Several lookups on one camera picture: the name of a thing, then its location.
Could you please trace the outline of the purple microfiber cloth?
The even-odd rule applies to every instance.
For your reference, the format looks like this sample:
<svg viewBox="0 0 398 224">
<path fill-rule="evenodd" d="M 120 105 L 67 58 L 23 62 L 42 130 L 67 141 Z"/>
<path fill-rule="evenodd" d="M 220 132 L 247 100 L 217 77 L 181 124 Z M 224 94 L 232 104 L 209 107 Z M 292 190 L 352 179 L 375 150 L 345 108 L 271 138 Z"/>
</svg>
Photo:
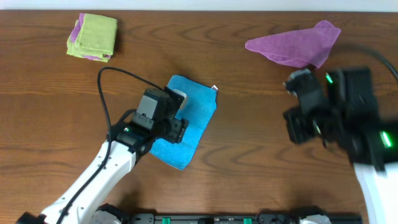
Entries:
<svg viewBox="0 0 398 224">
<path fill-rule="evenodd" d="M 341 29 L 328 21 L 320 21 L 314 27 L 292 30 L 251 39 L 245 48 L 267 59 L 290 67 L 313 65 L 320 68 L 331 52 Z"/>
</svg>

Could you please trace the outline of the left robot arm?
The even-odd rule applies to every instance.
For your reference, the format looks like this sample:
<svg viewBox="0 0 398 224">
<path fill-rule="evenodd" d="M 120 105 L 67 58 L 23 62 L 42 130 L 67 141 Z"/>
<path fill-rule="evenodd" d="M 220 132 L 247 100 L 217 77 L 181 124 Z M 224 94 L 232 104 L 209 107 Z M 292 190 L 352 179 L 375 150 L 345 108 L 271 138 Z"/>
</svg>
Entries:
<svg viewBox="0 0 398 224">
<path fill-rule="evenodd" d="M 40 215 L 23 213 L 18 223 L 89 223 L 114 186 L 147 154 L 157 139 L 176 144 L 188 126 L 175 115 L 188 96 L 180 90 L 148 88 L 137 109 L 113 124 L 95 159 L 72 186 Z"/>
</svg>

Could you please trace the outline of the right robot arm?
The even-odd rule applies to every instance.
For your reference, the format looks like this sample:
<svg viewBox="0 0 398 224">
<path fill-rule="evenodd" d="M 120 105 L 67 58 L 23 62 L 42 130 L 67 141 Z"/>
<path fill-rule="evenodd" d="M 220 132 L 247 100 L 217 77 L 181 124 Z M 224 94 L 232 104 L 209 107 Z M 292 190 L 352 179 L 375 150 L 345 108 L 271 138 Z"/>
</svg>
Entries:
<svg viewBox="0 0 398 224">
<path fill-rule="evenodd" d="M 283 113 L 290 140 L 335 143 L 353 166 L 370 223 L 397 223 L 397 121 L 383 121 L 367 67 L 326 73 L 326 86 L 310 70 L 284 83 L 298 106 Z"/>
</svg>

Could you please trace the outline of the blue microfiber cloth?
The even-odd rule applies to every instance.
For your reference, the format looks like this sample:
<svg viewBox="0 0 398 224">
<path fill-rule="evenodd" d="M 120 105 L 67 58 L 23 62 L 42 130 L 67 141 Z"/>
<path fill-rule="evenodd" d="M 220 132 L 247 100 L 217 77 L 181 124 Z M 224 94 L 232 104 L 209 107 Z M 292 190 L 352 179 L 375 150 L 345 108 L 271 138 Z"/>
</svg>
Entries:
<svg viewBox="0 0 398 224">
<path fill-rule="evenodd" d="M 192 81 L 181 75 L 174 75 L 167 85 L 172 90 L 180 90 L 188 96 L 186 105 L 176 114 L 177 119 L 186 119 L 188 127 L 180 143 L 169 143 L 158 139 L 150 153 L 164 163 L 184 170 L 195 155 L 201 137 L 216 111 L 217 86 L 211 87 Z"/>
</svg>

